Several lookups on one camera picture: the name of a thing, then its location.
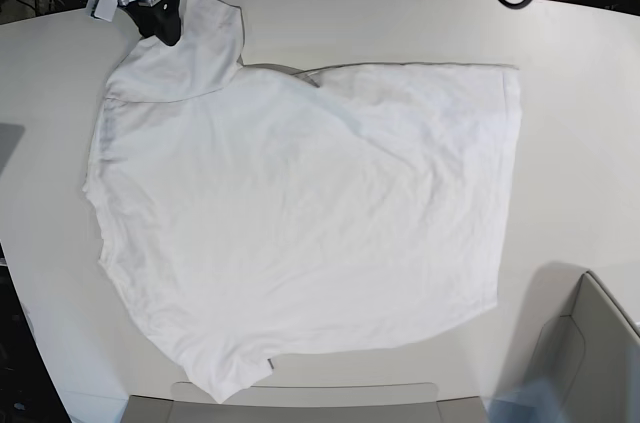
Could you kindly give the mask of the grey tray bottom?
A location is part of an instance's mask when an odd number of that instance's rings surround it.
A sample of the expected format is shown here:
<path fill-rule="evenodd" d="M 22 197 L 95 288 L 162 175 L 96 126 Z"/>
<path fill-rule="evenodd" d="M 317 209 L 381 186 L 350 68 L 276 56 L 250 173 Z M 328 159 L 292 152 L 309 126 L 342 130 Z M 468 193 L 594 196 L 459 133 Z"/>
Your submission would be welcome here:
<path fill-rule="evenodd" d="M 123 422 L 487 422 L 477 397 L 438 399 L 433 383 L 255 386 L 217 404 L 195 385 L 172 385 L 169 400 L 132 396 Z"/>

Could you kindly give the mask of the white T-shirt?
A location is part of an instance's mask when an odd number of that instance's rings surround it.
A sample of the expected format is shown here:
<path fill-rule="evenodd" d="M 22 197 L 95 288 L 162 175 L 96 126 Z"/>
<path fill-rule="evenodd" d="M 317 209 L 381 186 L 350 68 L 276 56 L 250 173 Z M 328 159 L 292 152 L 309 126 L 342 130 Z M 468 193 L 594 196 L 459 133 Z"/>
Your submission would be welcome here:
<path fill-rule="evenodd" d="M 183 0 L 107 80 L 84 191 L 138 329 L 223 402 L 285 354 L 396 348 L 495 307 L 520 130 L 508 66 L 240 62 Z"/>

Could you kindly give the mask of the grey box right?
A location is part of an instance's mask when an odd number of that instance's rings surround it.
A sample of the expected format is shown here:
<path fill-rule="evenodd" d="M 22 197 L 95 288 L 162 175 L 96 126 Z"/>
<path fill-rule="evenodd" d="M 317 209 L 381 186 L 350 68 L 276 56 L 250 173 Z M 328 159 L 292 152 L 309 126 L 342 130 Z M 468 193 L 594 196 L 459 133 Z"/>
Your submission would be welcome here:
<path fill-rule="evenodd" d="M 639 328 L 594 273 L 543 327 L 523 395 L 535 422 L 639 420 Z"/>

